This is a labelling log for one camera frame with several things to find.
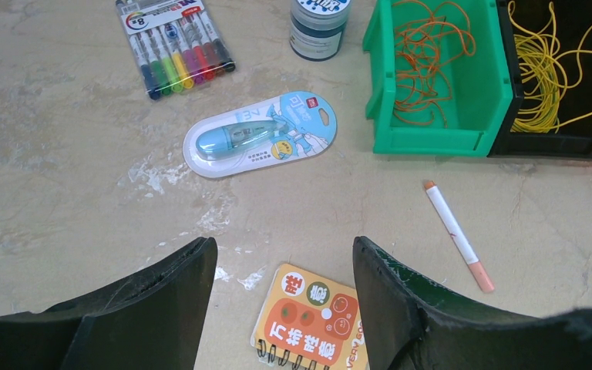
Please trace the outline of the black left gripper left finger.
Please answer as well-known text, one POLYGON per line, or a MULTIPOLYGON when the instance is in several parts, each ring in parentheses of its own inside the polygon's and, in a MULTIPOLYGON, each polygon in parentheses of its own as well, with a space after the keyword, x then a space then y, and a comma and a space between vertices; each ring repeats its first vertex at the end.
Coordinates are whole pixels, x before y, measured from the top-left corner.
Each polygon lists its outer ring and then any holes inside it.
POLYGON ((199 237, 43 312, 0 316, 0 369, 192 369, 216 266, 216 241, 199 237))

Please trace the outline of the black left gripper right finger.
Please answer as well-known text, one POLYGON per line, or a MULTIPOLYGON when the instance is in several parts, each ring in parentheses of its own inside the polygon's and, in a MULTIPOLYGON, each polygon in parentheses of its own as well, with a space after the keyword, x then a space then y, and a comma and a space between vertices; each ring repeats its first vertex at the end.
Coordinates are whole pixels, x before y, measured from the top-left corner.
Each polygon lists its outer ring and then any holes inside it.
POLYGON ((494 308, 363 236, 352 257, 372 369, 592 369, 592 308, 546 318, 494 308))

